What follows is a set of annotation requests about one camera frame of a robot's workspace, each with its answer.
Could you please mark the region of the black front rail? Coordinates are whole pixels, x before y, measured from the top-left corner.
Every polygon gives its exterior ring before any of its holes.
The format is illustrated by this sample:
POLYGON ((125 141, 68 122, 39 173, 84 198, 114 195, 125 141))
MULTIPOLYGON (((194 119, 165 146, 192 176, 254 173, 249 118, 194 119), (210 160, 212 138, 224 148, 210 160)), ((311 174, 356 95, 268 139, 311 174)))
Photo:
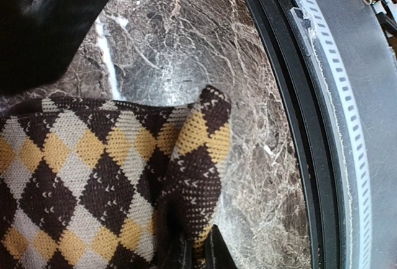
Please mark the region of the black front rail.
POLYGON ((292 133, 308 218, 311 266, 343 268, 335 142, 300 32, 296 0, 245 0, 270 61, 292 133))

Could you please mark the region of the brown black checkered sock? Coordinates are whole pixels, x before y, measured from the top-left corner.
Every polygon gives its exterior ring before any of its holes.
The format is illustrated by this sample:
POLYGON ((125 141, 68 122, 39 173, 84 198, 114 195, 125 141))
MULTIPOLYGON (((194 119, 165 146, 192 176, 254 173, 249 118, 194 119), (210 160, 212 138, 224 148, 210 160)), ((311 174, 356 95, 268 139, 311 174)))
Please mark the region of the brown black checkered sock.
POLYGON ((46 97, 1 115, 2 268, 161 268, 181 234, 206 268, 230 148, 229 98, 46 97))

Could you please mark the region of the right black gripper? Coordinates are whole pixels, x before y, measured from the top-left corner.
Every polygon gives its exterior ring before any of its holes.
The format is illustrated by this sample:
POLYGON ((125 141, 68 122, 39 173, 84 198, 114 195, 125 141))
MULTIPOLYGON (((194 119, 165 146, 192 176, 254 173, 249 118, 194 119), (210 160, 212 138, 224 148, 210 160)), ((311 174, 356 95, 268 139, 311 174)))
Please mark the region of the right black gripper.
POLYGON ((109 0, 1 0, 1 94, 61 78, 109 0))

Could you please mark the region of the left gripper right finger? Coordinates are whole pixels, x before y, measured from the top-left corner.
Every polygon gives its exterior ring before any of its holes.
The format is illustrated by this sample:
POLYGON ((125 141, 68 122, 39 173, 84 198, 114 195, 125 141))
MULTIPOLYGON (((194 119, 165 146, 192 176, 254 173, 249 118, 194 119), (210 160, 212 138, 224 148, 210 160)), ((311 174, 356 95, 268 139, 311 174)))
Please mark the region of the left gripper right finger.
POLYGON ((205 240, 204 252, 207 269, 237 269, 217 225, 213 225, 205 240))

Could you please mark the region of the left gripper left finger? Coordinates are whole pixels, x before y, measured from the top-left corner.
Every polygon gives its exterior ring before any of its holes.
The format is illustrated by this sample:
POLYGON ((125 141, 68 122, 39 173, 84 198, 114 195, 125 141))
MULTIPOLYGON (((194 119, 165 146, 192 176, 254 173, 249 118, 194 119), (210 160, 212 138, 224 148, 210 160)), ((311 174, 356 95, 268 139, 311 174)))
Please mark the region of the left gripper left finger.
POLYGON ((181 234, 172 242, 161 269, 192 269, 192 244, 181 234))

